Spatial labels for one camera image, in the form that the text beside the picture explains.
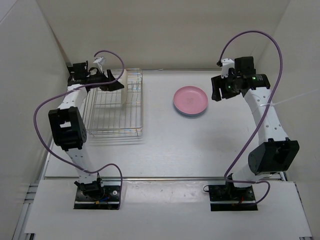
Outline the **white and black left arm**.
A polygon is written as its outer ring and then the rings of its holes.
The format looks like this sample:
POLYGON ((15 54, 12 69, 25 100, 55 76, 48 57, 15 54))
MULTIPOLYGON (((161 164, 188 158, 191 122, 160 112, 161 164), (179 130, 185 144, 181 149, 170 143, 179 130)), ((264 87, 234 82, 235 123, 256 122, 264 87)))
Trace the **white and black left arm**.
POLYGON ((117 91, 124 88, 110 69, 104 70, 102 64, 89 67, 88 62, 75 63, 68 68, 68 94, 62 103, 48 113, 54 143, 69 156, 75 166, 79 180, 75 185, 90 200, 101 203, 109 196, 105 191, 99 173, 94 172, 93 164, 85 148, 87 130, 80 113, 82 102, 91 89, 117 91))

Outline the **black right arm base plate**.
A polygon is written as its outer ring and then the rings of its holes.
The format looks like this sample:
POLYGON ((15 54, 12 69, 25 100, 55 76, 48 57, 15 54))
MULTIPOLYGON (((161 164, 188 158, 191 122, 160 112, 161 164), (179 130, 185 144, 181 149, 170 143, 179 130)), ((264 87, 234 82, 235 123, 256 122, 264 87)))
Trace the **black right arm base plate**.
POLYGON ((233 183, 205 185, 203 191, 209 194, 211 212, 257 211, 252 186, 235 187, 233 183))

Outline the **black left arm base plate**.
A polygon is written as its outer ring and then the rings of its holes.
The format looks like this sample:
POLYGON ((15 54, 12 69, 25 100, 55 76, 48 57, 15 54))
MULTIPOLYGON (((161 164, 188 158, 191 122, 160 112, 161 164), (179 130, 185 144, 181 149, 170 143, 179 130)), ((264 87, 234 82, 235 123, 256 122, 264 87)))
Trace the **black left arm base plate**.
POLYGON ((104 185, 101 181, 92 183, 74 182, 77 186, 75 210, 119 210, 121 205, 121 186, 104 185))

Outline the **blue plastic plate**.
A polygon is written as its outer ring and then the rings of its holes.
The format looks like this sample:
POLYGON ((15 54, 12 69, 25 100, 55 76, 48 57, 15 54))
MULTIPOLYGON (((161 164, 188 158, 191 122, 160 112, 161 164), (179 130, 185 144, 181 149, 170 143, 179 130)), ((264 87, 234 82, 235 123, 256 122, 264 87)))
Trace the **blue plastic plate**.
POLYGON ((181 116, 183 116, 183 117, 185 117, 185 118, 189 118, 189 119, 200 118, 201 116, 205 115, 206 112, 207 112, 207 110, 208 110, 208 109, 206 108, 206 109, 204 109, 203 111, 201 111, 200 113, 189 114, 189 113, 185 113, 185 112, 180 111, 174 104, 173 104, 173 107, 174 107, 175 111, 176 111, 179 115, 181 115, 181 116))

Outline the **pink plastic plate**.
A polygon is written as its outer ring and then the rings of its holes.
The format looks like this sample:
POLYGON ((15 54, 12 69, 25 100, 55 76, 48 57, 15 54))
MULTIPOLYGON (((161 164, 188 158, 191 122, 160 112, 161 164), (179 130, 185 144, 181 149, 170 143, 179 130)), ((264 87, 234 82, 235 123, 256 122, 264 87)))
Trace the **pink plastic plate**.
POLYGON ((206 93, 196 86, 179 88, 173 96, 173 104, 187 114, 198 114, 208 107, 206 93))

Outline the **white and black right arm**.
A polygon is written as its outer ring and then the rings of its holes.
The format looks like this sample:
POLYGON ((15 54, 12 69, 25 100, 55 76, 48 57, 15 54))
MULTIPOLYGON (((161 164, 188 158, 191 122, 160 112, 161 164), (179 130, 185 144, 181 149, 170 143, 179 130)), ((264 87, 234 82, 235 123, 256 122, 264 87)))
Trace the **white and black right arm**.
POLYGON ((252 113, 258 136, 258 147, 247 157, 247 164, 226 176, 224 193, 230 200, 238 199, 243 188, 262 178, 285 172, 291 166, 300 146, 291 140, 282 127, 273 102, 271 84, 265 74, 258 74, 251 56, 219 61, 221 75, 213 77, 212 100, 218 102, 242 95, 252 113))

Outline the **cream plastic plate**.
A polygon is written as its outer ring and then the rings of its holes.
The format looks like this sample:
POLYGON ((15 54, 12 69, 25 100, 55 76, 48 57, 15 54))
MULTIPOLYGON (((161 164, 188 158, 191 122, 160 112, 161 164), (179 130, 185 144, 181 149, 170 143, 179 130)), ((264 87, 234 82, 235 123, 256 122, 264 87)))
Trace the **cream plastic plate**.
POLYGON ((124 88, 121 89, 121 107, 124 107, 127 102, 127 94, 128 94, 128 72, 125 69, 121 78, 119 79, 119 82, 124 86, 124 88))

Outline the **aluminium table frame rail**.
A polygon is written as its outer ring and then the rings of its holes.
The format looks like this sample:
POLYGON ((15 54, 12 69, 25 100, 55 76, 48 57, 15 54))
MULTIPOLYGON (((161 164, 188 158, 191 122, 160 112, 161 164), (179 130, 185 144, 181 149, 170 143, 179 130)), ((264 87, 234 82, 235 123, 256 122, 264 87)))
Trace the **aluminium table frame rail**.
POLYGON ((271 175, 269 177, 269 179, 270 180, 275 180, 275 181, 282 181, 282 182, 286 182, 287 181, 286 173, 283 172, 283 171, 271 175))

